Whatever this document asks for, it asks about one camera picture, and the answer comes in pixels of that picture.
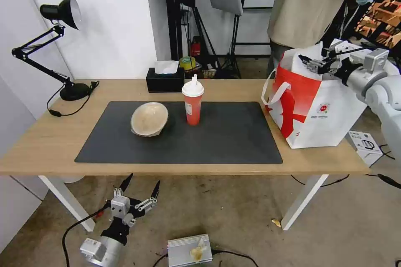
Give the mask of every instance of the lamp shade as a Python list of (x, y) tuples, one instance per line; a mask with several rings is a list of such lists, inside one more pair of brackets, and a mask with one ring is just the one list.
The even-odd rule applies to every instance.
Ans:
[(81, 12), (76, 0), (63, 0), (59, 5), (43, 4), (39, 10), (45, 19), (63, 21), (68, 26), (79, 29)]

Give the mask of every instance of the bag handle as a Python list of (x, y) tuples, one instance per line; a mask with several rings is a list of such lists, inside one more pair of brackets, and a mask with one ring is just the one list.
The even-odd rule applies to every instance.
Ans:
[(266, 94), (267, 86), (269, 85), (269, 79), (270, 79), (271, 76), (273, 75), (273, 72), (277, 72), (277, 68), (275, 68), (275, 69), (269, 74), (269, 76), (268, 76), (267, 79), (266, 79), (266, 82), (265, 82), (264, 85), (263, 85), (263, 90), (262, 90), (262, 97), (261, 97), (261, 98), (262, 98), (262, 102), (263, 102), (264, 105), (267, 105), (267, 106), (269, 106), (269, 105), (271, 105), (271, 104), (277, 102), (278, 100), (280, 100), (280, 98), (281, 98), (281, 96), (283, 96), (285, 90), (288, 89), (288, 88), (291, 88), (291, 85), (290, 85), (288, 82), (286, 82), (286, 81), (283, 82), (283, 83), (281, 84), (281, 86), (277, 89), (277, 92), (276, 92), (276, 93), (273, 95), (273, 97), (270, 99), (270, 101), (267, 102), (267, 101), (264, 99), (264, 95)]

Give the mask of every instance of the red object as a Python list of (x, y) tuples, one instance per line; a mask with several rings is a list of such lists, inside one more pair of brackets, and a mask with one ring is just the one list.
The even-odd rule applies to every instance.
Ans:
[(201, 43), (192, 43), (191, 45), (191, 56), (196, 56), (201, 54)]
[(104, 214), (104, 211), (101, 211), (101, 212), (97, 213), (96, 218), (102, 217), (103, 214)]
[[(305, 122), (321, 81), (306, 78), (279, 66), (272, 87), (273, 92), (276, 92), (285, 81), (291, 84), (291, 89), (287, 89), (280, 98), (283, 108), (283, 123), (280, 131), (284, 138), (288, 138), (294, 131), (294, 120)], [(266, 106), (266, 110), (271, 111), (272, 108)]]
[(202, 95), (198, 97), (184, 96), (184, 99), (188, 124), (192, 126), (198, 125), (201, 118)]

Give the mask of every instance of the desk lamp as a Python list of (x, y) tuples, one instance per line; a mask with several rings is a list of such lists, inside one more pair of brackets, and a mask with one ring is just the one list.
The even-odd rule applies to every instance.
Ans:
[[(81, 24), (81, 12), (79, 10), (79, 6), (76, 0), (63, 0), (60, 2), (59, 5), (49, 5), (43, 4), (40, 7), (41, 15), (48, 19), (54, 24), (55, 26), (50, 30), (46, 31), (45, 33), (41, 34), (40, 36), (34, 38), (33, 40), (27, 42), (26, 44), (14, 48), (11, 53), (14, 57), (30, 64), (31, 66), (39, 69), (40, 71), (50, 75), (51, 77), (61, 81), (63, 86), (60, 88), (60, 97), (66, 101), (73, 101), (82, 99), (86, 96), (90, 96), (92, 91), (97, 87), (99, 82), (92, 82), (91, 86), (87, 86), (84, 83), (73, 83), (70, 80), (70, 77), (60, 74), (56, 71), (50, 70), (41, 64), (33, 61), (29, 58), (29, 55), (36, 52), (37, 50), (45, 47), (47, 44), (59, 39), (64, 35), (64, 28), (65, 26), (60, 24), (60, 21), (63, 21), (68, 26), (79, 30), (79, 26)], [(51, 35), (51, 39), (42, 43), (42, 44), (35, 44), (36, 41), (42, 39), (47, 35)], [(49, 110), (50, 113), (54, 116), (63, 116), (57, 111)]]

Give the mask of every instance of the beige bowl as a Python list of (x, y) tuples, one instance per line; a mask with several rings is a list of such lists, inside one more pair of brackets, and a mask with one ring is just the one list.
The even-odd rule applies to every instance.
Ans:
[(167, 108), (158, 102), (142, 104), (131, 117), (131, 131), (139, 136), (157, 136), (166, 125)]

